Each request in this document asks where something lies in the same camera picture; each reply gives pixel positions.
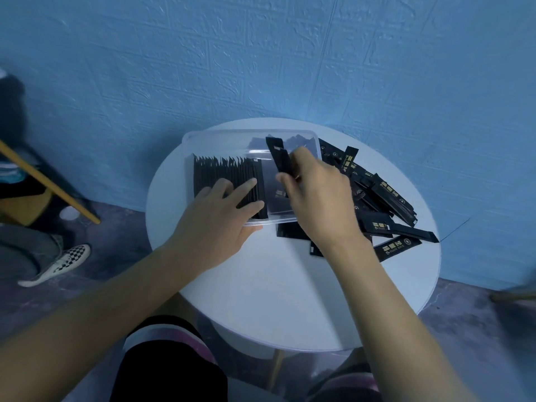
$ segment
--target forearm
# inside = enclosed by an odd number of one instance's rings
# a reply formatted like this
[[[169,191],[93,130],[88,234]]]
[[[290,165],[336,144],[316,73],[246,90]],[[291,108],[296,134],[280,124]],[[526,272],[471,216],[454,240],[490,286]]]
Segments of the forearm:
[[[7,339],[0,347],[0,400],[61,400],[114,343],[188,283],[166,263],[156,250]]]
[[[473,400],[369,243],[334,249],[327,258],[385,400]]]

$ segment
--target clear plastic container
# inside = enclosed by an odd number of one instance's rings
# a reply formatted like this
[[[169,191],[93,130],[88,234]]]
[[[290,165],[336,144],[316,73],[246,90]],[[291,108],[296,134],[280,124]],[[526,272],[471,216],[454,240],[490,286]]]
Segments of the clear plastic container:
[[[288,198],[276,195],[284,190],[276,180],[278,173],[273,161],[266,137],[276,137],[283,140],[285,149],[291,153],[294,149],[305,146],[311,153],[321,158],[318,136],[310,130],[216,130],[192,131],[184,135],[182,146],[184,150],[184,169],[188,203],[193,201],[193,161],[197,157],[242,157],[260,159],[263,169],[265,206],[267,219],[250,219],[246,225],[278,224],[296,221]]]

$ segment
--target white table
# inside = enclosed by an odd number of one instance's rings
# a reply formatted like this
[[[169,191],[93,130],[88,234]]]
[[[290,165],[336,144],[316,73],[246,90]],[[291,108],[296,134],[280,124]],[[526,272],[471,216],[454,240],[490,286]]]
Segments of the white table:
[[[359,148],[356,162],[382,176],[415,208],[417,227],[437,228],[432,213],[410,180],[364,143],[327,127],[283,118],[230,121],[210,130],[286,128],[313,130],[344,150]],[[186,207],[183,156],[178,146],[162,162],[149,188],[145,215],[153,249],[173,232]],[[374,245],[386,241],[374,237]],[[382,263],[415,312],[427,303],[437,283],[441,246],[423,242]],[[181,294],[200,312],[229,331],[265,346],[289,351],[339,351],[359,347],[344,295],[323,258],[309,254],[309,242],[276,236],[276,226],[254,233],[239,253],[205,272]]]

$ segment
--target hand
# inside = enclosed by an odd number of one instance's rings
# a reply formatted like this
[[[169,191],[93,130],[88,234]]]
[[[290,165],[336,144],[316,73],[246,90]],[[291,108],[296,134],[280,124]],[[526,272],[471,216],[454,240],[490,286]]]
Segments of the hand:
[[[325,254],[338,244],[363,239],[355,217],[348,177],[304,147],[292,152],[298,166],[301,186],[291,175],[279,173],[298,223]]]
[[[244,226],[264,207],[262,200],[236,208],[256,184],[253,178],[233,189],[230,181],[219,179],[213,188],[201,189],[161,247],[165,262],[181,265],[181,272],[194,279],[235,255],[252,233],[262,229]]]

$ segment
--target brick pattern wallpaper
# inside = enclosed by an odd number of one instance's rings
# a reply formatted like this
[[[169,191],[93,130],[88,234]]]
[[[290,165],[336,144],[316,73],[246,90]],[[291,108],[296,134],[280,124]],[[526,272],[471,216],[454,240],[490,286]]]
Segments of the brick pattern wallpaper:
[[[429,203],[442,276],[535,275],[535,0],[0,0],[25,138],[92,200],[143,210],[190,130],[304,119],[355,136]]]

